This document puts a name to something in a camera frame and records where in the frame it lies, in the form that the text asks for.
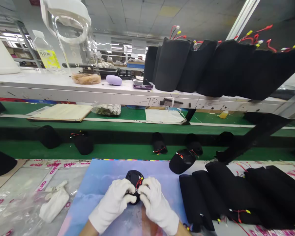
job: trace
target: wire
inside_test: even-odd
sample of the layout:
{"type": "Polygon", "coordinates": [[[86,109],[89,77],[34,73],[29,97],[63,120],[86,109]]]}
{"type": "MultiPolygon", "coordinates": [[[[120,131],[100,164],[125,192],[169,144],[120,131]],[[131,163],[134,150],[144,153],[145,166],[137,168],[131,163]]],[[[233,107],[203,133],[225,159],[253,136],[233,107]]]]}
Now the wire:
{"type": "Polygon", "coordinates": [[[277,52],[277,50],[276,50],[275,48],[273,48],[273,47],[270,46],[270,43],[271,43],[271,39],[269,39],[269,40],[266,42],[266,46],[267,46],[269,49],[271,49],[272,51],[277,52]]]}
{"type": "Polygon", "coordinates": [[[181,37],[186,38],[187,36],[186,35],[182,35],[182,36],[179,36],[177,38],[174,37],[173,40],[176,40],[176,39],[181,38],[181,37]]]}
{"type": "Polygon", "coordinates": [[[174,31],[171,33],[171,36],[169,37],[169,40],[170,38],[173,36],[173,33],[175,32],[176,28],[174,29],[174,31]]]}
{"type": "Polygon", "coordinates": [[[244,40],[247,40],[247,39],[251,40],[251,44],[253,44],[253,38],[244,38],[244,39],[239,40],[238,42],[240,43],[241,41],[244,41],[244,40]]]}
{"type": "Polygon", "coordinates": [[[177,27],[177,26],[172,26],[172,27],[171,27],[170,34],[171,34],[171,32],[173,31],[173,28],[174,28],[174,27],[177,27]]]}
{"type": "Polygon", "coordinates": [[[248,234],[248,232],[240,225],[240,224],[238,224],[239,225],[239,227],[240,228],[242,228],[243,229],[243,231],[245,231],[245,233],[248,235],[248,236],[250,236],[250,234],[248,234]]]}

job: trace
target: gloved hand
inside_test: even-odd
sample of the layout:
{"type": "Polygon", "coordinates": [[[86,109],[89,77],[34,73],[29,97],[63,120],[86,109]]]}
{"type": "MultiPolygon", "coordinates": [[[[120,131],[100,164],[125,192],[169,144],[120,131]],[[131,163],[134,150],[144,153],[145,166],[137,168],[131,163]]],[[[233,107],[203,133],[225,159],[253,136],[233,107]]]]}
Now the gloved hand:
{"type": "Polygon", "coordinates": [[[135,186],[127,179],[114,180],[109,186],[105,196],[88,217],[99,234],[127,208],[127,203],[136,202],[136,196],[126,194],[128,192],[135,193],[135,186]]]}
{"type": "Polygon", "coordinates": [[[179,217],[164,197],[160,182],[153,177],[148,177],[142,181],[138,193],[146,208],[148,218],[160,226],[168,236],[175,235],[178,230],[179,217]]]}

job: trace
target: white cloth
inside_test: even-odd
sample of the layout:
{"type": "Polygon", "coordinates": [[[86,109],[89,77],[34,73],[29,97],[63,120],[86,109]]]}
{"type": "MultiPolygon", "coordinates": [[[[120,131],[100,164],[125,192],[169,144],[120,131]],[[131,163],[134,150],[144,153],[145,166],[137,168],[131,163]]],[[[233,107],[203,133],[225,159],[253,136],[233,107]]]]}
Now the white cloth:
{"type": "Polygon", "coordinates": [[[99,234],[127,208],[129,202],[136,202],[136,196],[126,194],[128,192],[135,193],[135,186],[127,179],[114,180],[109,186],[105,196],[88,217],[99,234]]]}
{"type": "Polygon", "coordinates": [[[148,218],[160,226],[168,236],[175,235],[178,231],[179,217],[164,197],[160,182],[148,177],[142,181],[138,193],[148,218]]]}
{"type": "Polygon", "coordinates": [[[49,202],[42,204],[39,211],[39,217],[47,223],[51,223],[60,213],[62,208],[67,204],[69,195],[64,188],[54,193],[49,202]]]}

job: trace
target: plastic bag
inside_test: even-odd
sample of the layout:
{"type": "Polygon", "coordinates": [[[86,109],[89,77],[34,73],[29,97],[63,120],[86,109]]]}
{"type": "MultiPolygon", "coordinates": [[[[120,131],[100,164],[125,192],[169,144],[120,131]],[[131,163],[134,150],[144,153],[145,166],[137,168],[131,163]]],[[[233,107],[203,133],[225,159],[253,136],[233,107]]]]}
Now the plastic bag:
{"type": "Polygon", "coordinates": [[[121,105],[95,103],[93,104],[93,108],[91,111],[95,114],[107,115],[107,116],[120,115],[121,105]]]}

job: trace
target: fluorescent light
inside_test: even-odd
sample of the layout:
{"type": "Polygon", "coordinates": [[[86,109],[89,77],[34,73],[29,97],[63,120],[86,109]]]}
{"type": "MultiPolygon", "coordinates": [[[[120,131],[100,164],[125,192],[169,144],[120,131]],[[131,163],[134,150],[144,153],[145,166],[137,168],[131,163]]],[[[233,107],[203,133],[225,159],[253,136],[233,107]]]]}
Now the fluorescent light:
{"type": "Polygon", "coordinates": [[[9,36],[9,37],[15,37],[17,35],[19,38],[23,38],[22,35],[20,35],[20,34],[3,33],[3,35],[4,36],[9,36]]]}

